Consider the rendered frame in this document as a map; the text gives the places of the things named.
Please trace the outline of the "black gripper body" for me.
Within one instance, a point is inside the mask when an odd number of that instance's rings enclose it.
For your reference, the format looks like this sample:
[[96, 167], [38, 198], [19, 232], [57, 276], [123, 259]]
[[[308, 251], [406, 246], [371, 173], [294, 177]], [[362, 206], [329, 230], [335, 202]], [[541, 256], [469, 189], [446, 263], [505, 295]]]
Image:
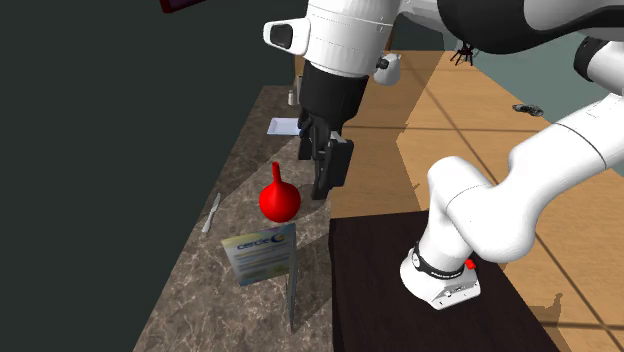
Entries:
[[369, 77], [343, 77], [304, 63], [298, 120], [300, 135], [309, 129], [310, 116], [323, 120], [330, 131], [342, 133], [346, 121], [354, 118], [362, 101]]

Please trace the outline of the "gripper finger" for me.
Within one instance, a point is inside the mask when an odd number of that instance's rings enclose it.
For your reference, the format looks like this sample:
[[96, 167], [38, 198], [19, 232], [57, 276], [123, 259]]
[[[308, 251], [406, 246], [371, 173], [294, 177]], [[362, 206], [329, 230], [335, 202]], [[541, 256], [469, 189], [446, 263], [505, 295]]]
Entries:
[[314, 148], [315, 120], [307, 110], [301, 110], [297, 127], [299, 128], [300, 146], [298, 151], [299, 160], [316, 160]]
[[311, 197], [324, 200], [334, 187], [345, 184], [354, 150], [352, 140], [344, 139], [338, 132], [314, 127], [311, 133], [312, 158], [315, 161], [315, 179]]

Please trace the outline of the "white square plate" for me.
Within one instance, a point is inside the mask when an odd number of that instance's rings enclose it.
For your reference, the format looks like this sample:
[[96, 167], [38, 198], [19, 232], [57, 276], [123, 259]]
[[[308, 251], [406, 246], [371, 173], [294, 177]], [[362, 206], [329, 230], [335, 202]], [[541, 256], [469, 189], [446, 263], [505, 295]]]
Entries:
[[268, 135], [298, 136], [299, 133], [297, 118], [274, 117], [267, 129]]

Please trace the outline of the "red round vase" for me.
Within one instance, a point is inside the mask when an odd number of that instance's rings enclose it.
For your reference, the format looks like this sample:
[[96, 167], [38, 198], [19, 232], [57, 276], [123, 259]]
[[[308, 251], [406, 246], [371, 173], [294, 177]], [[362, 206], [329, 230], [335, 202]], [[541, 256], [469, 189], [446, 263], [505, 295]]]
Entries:
[[259, 195], [258, 204], [265, 217], [273, 222], [290, 221], [299, 211], [301, 196], [298, 189], [281, 178], [278, 162], [272, 163], [273, 181]]

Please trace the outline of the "pale printed flat box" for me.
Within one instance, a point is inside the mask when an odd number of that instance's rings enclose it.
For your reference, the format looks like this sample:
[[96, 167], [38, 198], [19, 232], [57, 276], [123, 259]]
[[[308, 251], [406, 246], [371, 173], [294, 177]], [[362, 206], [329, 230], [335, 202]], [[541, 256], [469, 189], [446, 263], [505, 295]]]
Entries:
[[243, 234], [221, 241], [240, 286], [288, 275], [286, 301], [294, 331], [297, 282], [296, 224]]

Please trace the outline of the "white knife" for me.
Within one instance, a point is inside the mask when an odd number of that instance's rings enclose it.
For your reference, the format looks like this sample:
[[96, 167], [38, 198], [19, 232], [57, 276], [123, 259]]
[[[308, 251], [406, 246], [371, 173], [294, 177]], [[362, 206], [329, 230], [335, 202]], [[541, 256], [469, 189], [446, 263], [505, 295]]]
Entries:
[[213, 217], [214, 217], [216, 211], [218, 210], [220, 201], [221, 201], [221, 193], [217, 193], [217, 195], [215, 196], [215, 199], [213, 201], [213, 204], [211, 206], [211, 209], [210, 209], [210, 211], [209, 211], [209, 213], [208, 213], [208, 215], [206, 217], [206, 220], [205, 220], [205, 222], [203, 224], [203, 227], [201, 229], [202, 233], [208, 233], [210, 231], [212, 220], [213, 220]]

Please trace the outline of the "dark robot stand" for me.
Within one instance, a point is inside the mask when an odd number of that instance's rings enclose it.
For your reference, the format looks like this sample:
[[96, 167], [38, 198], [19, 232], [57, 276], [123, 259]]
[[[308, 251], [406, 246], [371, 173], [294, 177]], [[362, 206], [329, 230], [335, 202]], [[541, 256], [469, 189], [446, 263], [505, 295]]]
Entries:
[[559, 352], [499, 266], [478, 256], [474, 299], [436, 310], [404, 287], [400, 264], [427, 217], [331, 220], [335, 352]]

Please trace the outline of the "black tripod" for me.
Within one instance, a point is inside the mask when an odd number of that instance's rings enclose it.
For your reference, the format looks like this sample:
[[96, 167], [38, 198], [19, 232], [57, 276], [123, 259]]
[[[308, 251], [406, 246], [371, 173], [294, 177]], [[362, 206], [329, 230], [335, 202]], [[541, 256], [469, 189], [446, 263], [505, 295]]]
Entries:
[[467, 42], [463, 42], [461, 46], [456, 50], [455, 54], [451, 57], [451, 61], [458, 65], [461, 61], [469, 62], [471, 66], [474, 65], [475, 47]]

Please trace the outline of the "dark red wall picture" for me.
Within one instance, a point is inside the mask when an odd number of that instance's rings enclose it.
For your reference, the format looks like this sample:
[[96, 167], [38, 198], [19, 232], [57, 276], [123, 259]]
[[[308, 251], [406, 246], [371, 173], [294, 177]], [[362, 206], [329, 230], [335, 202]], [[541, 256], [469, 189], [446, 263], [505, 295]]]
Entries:
[[205, 0], [159, 0], [164, 13], [173, 13], [204, 1]]

